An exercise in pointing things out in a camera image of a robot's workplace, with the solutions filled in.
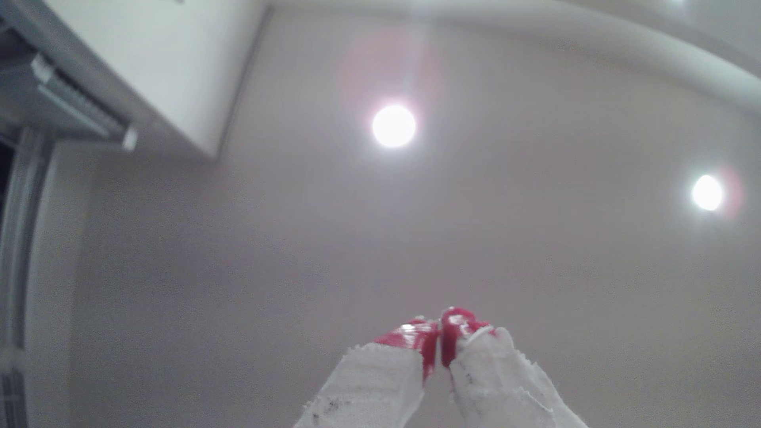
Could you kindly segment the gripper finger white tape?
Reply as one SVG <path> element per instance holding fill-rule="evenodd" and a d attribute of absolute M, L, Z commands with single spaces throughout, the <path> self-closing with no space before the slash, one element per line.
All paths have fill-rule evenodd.
<path fill-rule="evenodd" d="M 441 322 L 441 361 L 467 427 L 587 427 L 506 328 L 458 307 Z"/>
<path fill-rule="evenodd" d="M 436 320 L 415 317 L 348 349 L 294 427 L 404 427 L 433 374 Z"/>

